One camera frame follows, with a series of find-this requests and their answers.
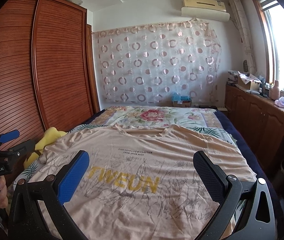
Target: peach t-shirt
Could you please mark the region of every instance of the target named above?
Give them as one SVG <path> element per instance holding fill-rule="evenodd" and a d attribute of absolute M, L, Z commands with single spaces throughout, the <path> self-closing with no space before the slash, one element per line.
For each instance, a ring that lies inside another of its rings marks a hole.
<path fill-rule="evenodd" d="M 193 167 L 193 155 L 204 151 L 226 174 L 255 181 L 239 149 L 215 137 L 172 125 L 122 129 L 118 125 L 84 129 L 47 146 L 46 165 L 31 181 L 43 180 L 68 164 L 79 150 L 90 155 L 67 211 L 90 240 L 193 240 L 218 207 Z M 53 235 L 57 230 L 41 204 Z M 234 220 L 224 236 L 229 235 Z"/>

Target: bed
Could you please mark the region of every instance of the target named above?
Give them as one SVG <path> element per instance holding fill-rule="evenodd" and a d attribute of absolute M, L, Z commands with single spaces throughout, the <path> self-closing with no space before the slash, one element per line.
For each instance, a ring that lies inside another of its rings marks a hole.
<path fill-rule="evenodd" d="M 281 233 L 283 230 L 283 213 L 272 184 L 262 171 L 257 159 L 242 136 L 222 112 L 214 109 L 199 108 L 115 106 L 95 114 L 83 124 L 70 130 L 69 133 L 75 133 L 85 128 L 92 129 L 101 126 L 114 126 L 115 124 L 119 124 L 124 128 L 152 128 L 178 125 L 236 145 L 246 159 L 249 167 L 257 174 L 257 178 L 262 177 L 266 179 L 272 198 L 275 217 L 278 221 L 278 232 Z M 9 188 L 9 195 L 12 195 L 14 184 L 17 183 L 18 179 L 26 178 L 26 180 L 30 180 L 43 166 L 44 165 L 38 161 L 32 163 L 29 168 L 14 181 L 13 185 Z"/>

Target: sheer curtain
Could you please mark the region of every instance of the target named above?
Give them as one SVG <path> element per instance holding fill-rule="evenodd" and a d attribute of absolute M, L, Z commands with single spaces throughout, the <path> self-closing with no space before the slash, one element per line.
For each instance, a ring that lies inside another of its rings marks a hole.
<path fill-rule="evenodd" d="M 244 44 L 246 60 L 248 63 L 248 71 L 251 74 L 255 74 L 256 67 L 255 62 L 252 55 L 252 40 L 251 33 L 249 29 L 249 24 L 247 20 L 247 16 L 244 12 L 242 3 L 240 0 L 229 0 L 232 12 L 237 22 L 237 26 L 240 31 L 241 39 Z"/>
<path fill-rule="evenodd" d="M 165 105 L 172 92 L 216 102 L 221 46 L 208 23 L 140 25 L 93 37 L 107 102 Z"/>

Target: wooden wardrobe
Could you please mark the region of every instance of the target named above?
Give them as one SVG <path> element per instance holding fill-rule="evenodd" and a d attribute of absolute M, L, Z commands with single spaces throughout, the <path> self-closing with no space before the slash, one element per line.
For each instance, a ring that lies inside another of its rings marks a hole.
<path fill-rule="evenodd" d="M 20 131 L 5 148 L 94 114 L 86 13 L 66 0 L 8 0 L 1 8 L 0 134 Z"/>

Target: window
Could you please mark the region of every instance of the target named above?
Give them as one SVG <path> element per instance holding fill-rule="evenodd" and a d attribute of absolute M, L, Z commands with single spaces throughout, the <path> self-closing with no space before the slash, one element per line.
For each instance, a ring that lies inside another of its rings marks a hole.
<path fill-rule="evenodd" d="M 267 80 L 284 88 L 284 9 L 276 0 L 253 0 L 261 21 L 267 56 Z"/>

